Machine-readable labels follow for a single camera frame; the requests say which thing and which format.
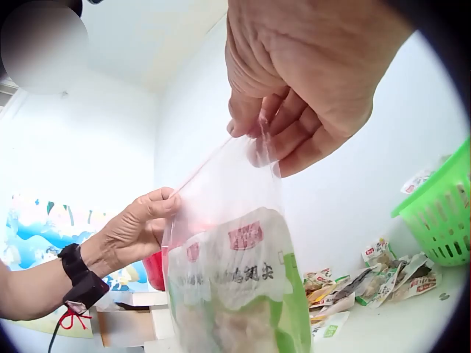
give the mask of black wrist strap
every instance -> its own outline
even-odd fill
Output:
[[[75,313],[82,314],[104,296],[110,287],[85,265],[80,245],[67,245],[58,257],[72,281],[72,289],[64,296],[63,302]]]
[[[79,244],[67,245],[62,249],[58,257],[62,259],[62,267],[74,287],[77,286],[90,271],[82,260]]]

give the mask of clear plastic bag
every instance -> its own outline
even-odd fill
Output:
[[[177,192],[162,241],[175,333],[188,353],[308,353],[308,305],[267,136],[229,139]]]

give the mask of green plastic basket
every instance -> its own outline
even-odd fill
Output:
[[[401,216],[423,251],[442,266],[470,261],[470,138],[391,216]]]

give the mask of colorful poster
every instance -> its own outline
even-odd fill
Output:
[[[104,212],[77,209],[53,201],[13,195],[5,231],[0,232],[0,259],[12,271],[21,271],[57,258],[71,243],[82,244],[100,231],[113,217]],[[116,271],[104,281],[111,290],[148,291],[147,275],[142,262]],[[64,306],[45,318],[19,321],[18,324],[37,331],[52,333],[57,321],[66,311]],[[70,318],[64,325],[69,326]],[[92,337],[90,322],[82,319],[87,329],[74,321],[70,330],[58,334],[70,337]]]

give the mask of blurred patch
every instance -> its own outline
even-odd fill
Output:
[[[35,0],[6,18],[0,55],[7,75],[20,88],[35,94],[61,93],[82,75],[88,33],[79,17],[81,3],[77,5]]]

